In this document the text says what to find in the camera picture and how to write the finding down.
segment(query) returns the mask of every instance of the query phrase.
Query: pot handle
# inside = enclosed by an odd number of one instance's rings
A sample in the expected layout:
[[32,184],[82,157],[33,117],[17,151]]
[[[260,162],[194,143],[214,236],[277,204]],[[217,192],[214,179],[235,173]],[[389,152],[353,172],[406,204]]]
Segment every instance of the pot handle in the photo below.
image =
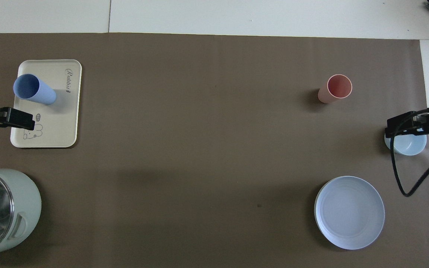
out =
[[18,215],[16,217],[16,223],[14,224],[14,229],[12,230],[11,234],[8,236],[8,240],[11,239],[18,239],[23,234],[26,233],[26,229],[28,227],[28,221],[26,219],[26,216],[24,215],[24,212],[18,212]]

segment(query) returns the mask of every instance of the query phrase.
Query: white table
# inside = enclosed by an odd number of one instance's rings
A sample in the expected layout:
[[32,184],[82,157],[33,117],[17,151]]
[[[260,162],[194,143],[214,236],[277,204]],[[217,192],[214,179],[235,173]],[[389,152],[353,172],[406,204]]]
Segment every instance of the white table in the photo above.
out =
[[154,32],[420,39],[429,107],[429,11],[424,2],[0,0],[0,32]]

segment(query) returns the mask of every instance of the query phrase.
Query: rice cooker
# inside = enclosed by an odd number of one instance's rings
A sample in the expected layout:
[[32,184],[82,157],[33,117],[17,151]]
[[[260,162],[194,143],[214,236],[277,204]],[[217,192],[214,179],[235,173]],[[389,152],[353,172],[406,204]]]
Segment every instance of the rice cooker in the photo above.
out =
[[17,246],[36,227],[41,195],[24,173],[0,169],[0,252]]

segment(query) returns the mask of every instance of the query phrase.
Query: cable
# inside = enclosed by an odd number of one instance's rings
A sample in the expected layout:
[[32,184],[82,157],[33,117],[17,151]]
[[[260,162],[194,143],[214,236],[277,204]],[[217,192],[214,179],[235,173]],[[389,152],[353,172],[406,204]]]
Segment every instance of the cable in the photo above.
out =
[[427,170],[423,173],[423,175],[418,179],[418,181],[415,183],[415,185],[413,186],[413,188],[410,190],[410,192],[405,193],[405,191],[403,190],[403,187],[401,185],[400,182],[400,178],[398,177],[398,171],[397,171],[397,165],[395,163],[395,151],[393,148],[393,142],[395,140],[395,136],[398,134],[398,131],[400,130],[400,127],[405,124],[408,120],[410,120],[412,117],[415,117],[419,114],[424,114],[426,112],[429,112],[429,108],[426,108],[424,110],[420,110],[418,112],[414,112],[412,114],[409,114],[408,116],[406,116],[401,122],[400,124],[397,125],[397,127],[395,128],[395,131],[393,132],[393,136],[390,139],[390,156],[392,159],[392,166],[393,166],[393,173],[395,174],[395,179],[397,180],[397,184],[398,184],[398,188],[400,188],[400,192],[402,193],[402,195],[406,196],[406,197],[410,197],[412,196],[413,193],[415,193],[415,191],[418,189],[418,187],[423,183],[423,181],[426,179],[426,177],[429,175],[429,167],[427,168]]

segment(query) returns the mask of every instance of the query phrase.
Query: beige tray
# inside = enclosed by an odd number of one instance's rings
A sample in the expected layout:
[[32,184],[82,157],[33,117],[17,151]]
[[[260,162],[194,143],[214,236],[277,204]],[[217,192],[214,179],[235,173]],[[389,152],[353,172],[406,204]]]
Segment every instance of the beige tray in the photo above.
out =
[[14,99],[14,108],[33,115],[33,131],[12,128],[11,143],[19,148],[67,148],[77,140],[80,79],[77,60],[29,60],[19,66],[18,76],[31,73],[46,82],[57,94],[56,102],[43,105]]

